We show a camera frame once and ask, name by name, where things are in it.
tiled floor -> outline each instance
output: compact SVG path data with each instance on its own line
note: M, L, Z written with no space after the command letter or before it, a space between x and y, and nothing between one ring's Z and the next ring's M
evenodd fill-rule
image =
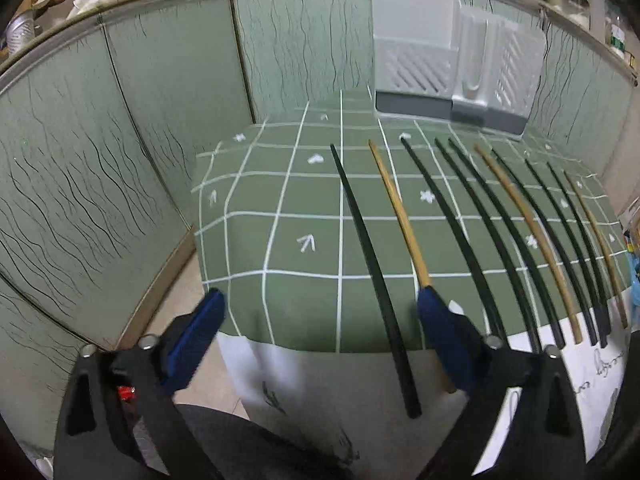
M202 297L198 257L194 254L175 280L151 320L147 333L159 334L171 320L193 310ZM195 404L248 418L226 371L218 343L214 340L186 390L175 394L176 404Z

bolt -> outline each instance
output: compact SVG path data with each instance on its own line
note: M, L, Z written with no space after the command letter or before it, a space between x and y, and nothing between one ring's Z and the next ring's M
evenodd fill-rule
M493 350L497 350L498 348L502 348L502 345L504 344L502 342L502 339L500 339L496 335L488 335L488 336L486 336L484 338L484 342L487 344L487 346L489 348L492 348Z
M138 341L138 346L143 350L151 350L158 344L158 336L155 334L146 334Z
M84 358L91 357L97 349L96 345L89 343L80 349L80 355Z
M558 359L559 357L562 357L562 352L559 351L558 347L555 345L545 346L545 352L552 359Z

black chopstick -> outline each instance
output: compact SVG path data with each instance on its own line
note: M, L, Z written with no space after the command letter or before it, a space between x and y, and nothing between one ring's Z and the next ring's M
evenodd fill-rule
M340 156L333 144L331 144L331 153L334 156L335 167L338 170L342 186L344 187L344 194L347 197L351 216L353 216L353 223L356 227L356 232L358 233L358 240L360 240L360 246L362 247L364 259L367 263L367 269L369 269L369 273L371 275L371 282L374 290L376 291L378 305L380 306L380 313L382 314L382 321L385 324L386 338L389 341L391 355L393 356L396 373L398 374L398 380L400 382L404 408L409 418L417 418L422 414L422 407L420 406L420 400L418 399L418 391L415 388L414 374L411 371L409 358L407 357L406 348L402 341L402 334L400 333L396 313L394 312L389 292L386 290L385 279L382 275L378 259L376 258L376 253L373 249L371 238L369 238L369 233L367 232L364 219L360 213L360 208L358 207L356 198L353 195L353 190L351 189L347 175L344 173L344 168L340 162Z
M587 229L584 228L582 224L582 218L580 218L580 214L578 210L575 208L574 201L569 197L569 193L567 192L564 184L558 177L556 170L554 167L548 162L546 164L551 171L551 175L553 175L556 184L562 191L564 195L564 199L569 204L569 208L571 209L571 213L574 215L575 222L578 224L578 230L580 231L580 236L582 236L582 241L584 242L584 246L587 248L587 254L589 255L589 260L591 262L591 270L593 271L593 277L596 281L596 288L598 289L598 295L600 297L600 302L598 306L600 307L600 314L602 316L602 322L604 323L604 327L606 328L606 333L609 335L611 333L611 319L609 317L609 309L607 307L607 293L604 290L604 282L602 281L602 275L600 273L600 268L598 267L598 261L596 259L596 254L593 250L593 246L591 245L591 241L589 240L589 235L587 234Z
M480 218L482 218L482 222L484 222L489 235L491 236L491 240L494 242L495 248L500 255L500 259L502 260L502 264L504 265L504 269L507 271L507 277L511 282L511 286L513 287L513 293L516 297L516 301L518 302L518 306L520 307L520 314L522 315L522 320L524 322L525 328L527 330L527 335L529 337L529 344L531 345L531 351L534 354L542 353L542 343L540 342L540 336L538 335L538 329L536 327L536 319L533 316L533 311L531 309L531 305L529 300L527 299L527 295L524 291L524 287L522 285L522 280L518 275L518 271L513 265L513 261L507 250L507 247L504 245L504 241L498 233L498 229L495 228L494 222L491 220L489 213L484 208L482 201L478 198L471 184L466 180L466 176L462 173L462 170L458 167L458 165L453 161L453 158L449 155L449 152L445 149L439 139L435 140L436 146L442 153L442 156L447 161L447 164L454 171L456 176L459 178L460 183L465 188L468 193L471 201L476 206L478 213L480 214Z
M560 261L564 265L564 270L569 276L569 281L571 282L571 285L574 288L575 297L578 300L578 304L580 305L580 310L582 311L582 314L584 316L585 325L587 326L587 332L589 333L589 341L591 343L591 346L596 345L598 343L598 337L596 335L596 329L593 325L593 319L591 319L591 314L589 313L589 305L587 304L587 300L584 297L584 292L582 290L582 287L580 286L578 277L575 275L574 266L572 266L571 260L567 256L566 251L564 250L564 247L562 247L562 244L558 239L558 235L556 235L556 232L553 230L553 228L551 227L551 224L546 219L545 213L542 211L542 209L540 209L540 206L538 205L536 200L532 197L529 190L526 187L524 187L524 184L520 181L520 179L516 176L513 170L508 166L508 164L502 159L502 157L495 150L492 150L492 152L494 152L494 157L496 158L498 163L509 174L509 176L511 177L511 180L515 182L516 186L518 186L520 193L522 193L524 198L526 198L527 201L529 201L529 203L531 204L531 207L533 208L533 211L535 211L536 215L538 215L538 218L540 219L542 227L545 229L546 233L551 239L551 243L556 248L556 252L558 253L558 256L560 256Z
M478 295L480 296L480 301L482 301L482 306L484 306L484 310L486 312L487 319L489 321L489 329L493 335L498 336L506 346L509 345L509 341L507 339L507 332L504 329L504 325L502 323L502 319L500 318L500 313L498 313L498 307L495 304L494 295L489 288L489 284L486 282L486 278L482 273L482 268L478 263L478 259L476 258L476 254L474 250L471 248L471 245L466 240L465 234L460 227L460 224L456 220L453 211L449 207L449 204L444 199L442 193L436 186L435 182L431 178L431 175L424 167L424 164L420 161L418 156L415 154L412 147L409 145L406 139L401 139L402 145L409 153L409 156L412 158L415 165L418 167L420 173L424 177L427 185L431 189L431 192L436 198L440 209L444 213L445 218L447 219L447 223L449 223L449 227L453 232L453 235L456 239L460 247L460 251L462 255L465 257L465 261L467 266L469 267L469 271L471 272L471 277L474 280L474 284L476 285L476 289L478 290Z
M582 271L582 277L584 278L584 283L587 286L587 292L589 293L589 298L591 300L591 304L593 305L593 313L595 314L595 317L596 317L596 326L598 328L598 336L600 338L600 347L604 348L605 346L607 346L607 335L609 335L609 332L607 332L607 322L604 319L604 316L602 313L602 306L600 305L600 300L598 298L596 288L593 285L593 280L591 279L591 273L589 272L589 267L587 267L587 262L584 259L584 253L582 252L582 248L580 247L578 240L575 239L574 231L569 226L569 222L566 221L566 218L564 216L564 213L562 212L561 207L558 204L558 201L555 199L553 194L549 191L549 188L546 186L542 178L540 178L540 175L538 174L536 169L533 167L533 165L528 160L525 160L525 163L529 168L529 171L531 172L533 177L536 179L537 183L542 188L542 191L545 192L546 197L549 199L549 202L551 202L551 205L553 206L556 212L556 215L558 215L558 218L562 223L562 227L564 227L566 235L568 236L569 241L571 242L571 245L574 248L575 256L576 258L578 258L578 263L580 264L580 270Z
M542 307L546 313L546 317L548 319L549 326L551 327L551 332L553 333L556 346L559 349L564 348L566 346L566 341L564 340L564 335L562 334L562 329L560 328L558 314L556 314L553 301L551 300L551 296L549 296L549 291L548 288L546 288L545 280L542 278L542 274L540 274L540 270L538 269L533 256L531 256L529 248L524 243L522 235L511 220L511 216L507 213L500 200L498 200L498 197L487 184L486 180L482 177L482 175L480 175L480 173L478 173L478 170L476 170L474 165L471 163L471 160L466 158L464 153L462 153L462 150L460 150L460 148L451 139L449 139L449 145L456 152L460 160L462 160L466 168L471 172L471 175L473 175L476 181L478 181L478 184L480 185L480 187L482 187L482 190L484 190L486 195L489 197L489 200L491 200L492 204L494 205L496 211L498 212L498 215L500 215L502 220L504 221L504 224L507 227L511 237L513 238L513 241L516 243L516 246L520 251L525 266L527 267L527 270L531 275L531 279L536 286L536 290L538 291L540 302L542 303Z

